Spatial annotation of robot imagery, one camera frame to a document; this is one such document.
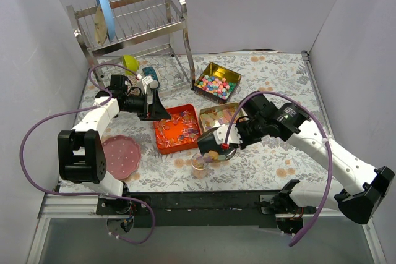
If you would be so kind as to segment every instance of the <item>pink plate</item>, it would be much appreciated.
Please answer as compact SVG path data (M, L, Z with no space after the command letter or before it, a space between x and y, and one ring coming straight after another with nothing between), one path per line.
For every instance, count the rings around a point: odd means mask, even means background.
M107 171L116 179L126 179L139 167L142 154L132 137L117 135L103 142Z

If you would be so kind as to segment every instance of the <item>blue plate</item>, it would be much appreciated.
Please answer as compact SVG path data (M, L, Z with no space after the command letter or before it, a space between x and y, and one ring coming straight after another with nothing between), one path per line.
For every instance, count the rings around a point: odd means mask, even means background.
M101 5L103 15L105 16L106 26L107 26L107 36L109 41L112 41L116 36L116 27L114 26L113 12L110 8L109 0L96 0L97 5Z

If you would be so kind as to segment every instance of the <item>wire rack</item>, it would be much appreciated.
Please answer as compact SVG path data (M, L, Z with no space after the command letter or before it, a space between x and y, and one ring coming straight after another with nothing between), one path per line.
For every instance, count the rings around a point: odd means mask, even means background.
M97 6L79 7L79 11L75 11L72 6L68 6L67 12L74 29L74 35L91 67L97 65L98 58L103 55L168 35L169 44L133 55L138 57L141 66L145 65L142 63L150 64L157 71L161 83L160 93L165 94L174 91L165 90L165 87L179 90L187 84L193 89L195 83L194 61L192 60L187 29L186 2L185 0L177 1L180 8L173 0L110 0L110 8L113 11L116 26L116 36L112 41L107 39L102 45L95 40ZM174 55L173 32L178 30L183 31L190 76L186 74L178 58ZM105 85L102 71L96 72L95 77L100 85Z

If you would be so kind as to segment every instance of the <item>gray floor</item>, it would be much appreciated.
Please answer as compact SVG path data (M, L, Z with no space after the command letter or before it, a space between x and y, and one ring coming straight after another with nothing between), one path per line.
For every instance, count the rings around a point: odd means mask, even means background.
M40 263L373 263L363 228L321 217L289 248L289 236L255 227L162 227L143 245L109 236L105 219L52 219ZM146 229L128 233L141 239Z

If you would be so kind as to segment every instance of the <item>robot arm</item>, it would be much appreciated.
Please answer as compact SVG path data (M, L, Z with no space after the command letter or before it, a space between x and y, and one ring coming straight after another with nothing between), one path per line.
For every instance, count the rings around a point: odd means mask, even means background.
M157 121L171 119L162 106L155 89L158 82L151 77L144 77L140 82L139 95L129 95L126 85L127 77L112 75L110 86L112 99L107 92L100 91L95 98L94 106L87 115L72 128L61 131L58 135L59 173L62 179L83 184L95 192L123 195L124 183L115 179L106 170L106 158L101 144L101 137L112 118L120 111L137 113L140 120ZM152 91L152 103L149 103L148 92Z
M279 137L284 142L307 153L323 168L328 169L327 150L316 124L299 107L285 103L277 108L265 96L255 96L243 106L248 120L233 124L228 143L224 146L228 126L210 129L197 141L200 152L215 151L218 160L228 160L237 148L261 142L266 135ZM326 208L340 210L359 224L366 224L386 196L394 173L388 167L375 168L345 150L330 139L333 156L333 181ZM298 207L318 206L324 185L312 185L292 180L277 194L268 206L275 211L292 212Z

